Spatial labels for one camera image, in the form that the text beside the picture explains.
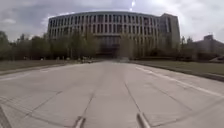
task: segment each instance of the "sky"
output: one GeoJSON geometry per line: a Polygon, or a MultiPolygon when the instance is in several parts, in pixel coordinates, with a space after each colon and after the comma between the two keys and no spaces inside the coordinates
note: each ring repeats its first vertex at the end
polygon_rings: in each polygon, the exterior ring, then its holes
{"type": "Polygon", "coordinates": [[[224,42],[223,0],[0,0],[0,30],[10,40],[22,33],[42,35],[48,18],[86,11],[132,11],[177,15],[181,36],[200,40],[213,34],[224,42]]]}

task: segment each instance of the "large building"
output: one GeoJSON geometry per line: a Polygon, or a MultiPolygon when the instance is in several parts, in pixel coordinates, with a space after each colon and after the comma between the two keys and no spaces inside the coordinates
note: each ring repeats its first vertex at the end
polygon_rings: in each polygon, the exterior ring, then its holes
{"type": "Polygon", "coordinates": [[[84,12],[49,19],[49,39],[69,36],[74,31],[91,32],[101,44],[101,52],[113,54],[119,47],[122,35],[127,35],[141,56],[152,49],[169,51],[180,42],[177,16],[154,16],[142,13],[107,11],[84,12]]]}

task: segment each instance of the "concrete pavement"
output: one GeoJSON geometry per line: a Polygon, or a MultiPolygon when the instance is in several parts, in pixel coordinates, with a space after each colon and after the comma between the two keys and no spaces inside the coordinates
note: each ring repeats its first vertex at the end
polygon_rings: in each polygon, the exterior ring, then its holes
{"type": "Polygon", "coordinates": [[[223,128],[224,83],[136,64],[101,62],[0,76],[12,128],[223,128]]]}

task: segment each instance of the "grass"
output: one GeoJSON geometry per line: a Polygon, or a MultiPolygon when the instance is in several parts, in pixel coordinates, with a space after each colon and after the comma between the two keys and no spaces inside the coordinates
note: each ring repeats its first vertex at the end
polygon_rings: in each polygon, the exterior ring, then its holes
{"type": "Polygon", "coordinates": [[[144,63],[191,70],[195,72],[224,75],[224,64],[221,63],[218,64],[218,63],[197,63],[197,62],[179,62],[179,61],[145,61],[144,63]]]}
{"type": "Polygon", "coordinates": [[[62,60],[36,60],[36,61],[2,61],[0,62],[0,71],[25,69],[31,67],[50,66],[57,64],[75,63],[75,61],[62,60]]]}

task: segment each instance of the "tree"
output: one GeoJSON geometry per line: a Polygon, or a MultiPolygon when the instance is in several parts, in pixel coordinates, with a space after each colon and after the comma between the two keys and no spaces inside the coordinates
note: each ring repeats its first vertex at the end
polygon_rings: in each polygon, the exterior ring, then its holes
{"type": "Polygon", "coordinates": [[[69,39],[67,37],[60,37],[56,40],[51,41],[51,50],[54,58],[64,58],[68,56],[69,39]]]}
{"type": "Polygon", "coordinates": [[[43,37],[34,36],[31,42],[31,54],[33,59],[46,58],[49,56],[50,45],[43,37]]]}
{"type": "Polygon", "coordinates": [[[29,36],[22,34],[16,43],[16,58],[31,59],[31,41],[29,40],[29,36]]]}
{"type": "Polygon", "coordinates": [[[99,51],[99,42],[97,39],[93,36],[92,33],[87,32],[86,34],[86,39],[85,39],[85,44],[84,51],[87,56],[93,57],[94,55],[97,54],[99,51]]]}
{"type": "Polygon", "coordinates": [[[128,57],[130,59],[134,57],[133,41],[128,37],[128,35],[121,36],[118,55],[119,57],[128,57]]]}
{"type": "Polygon", "coordinates": [[[10,58],[11,47],[5,32],[0,31],[0,60],[10,58]]]}

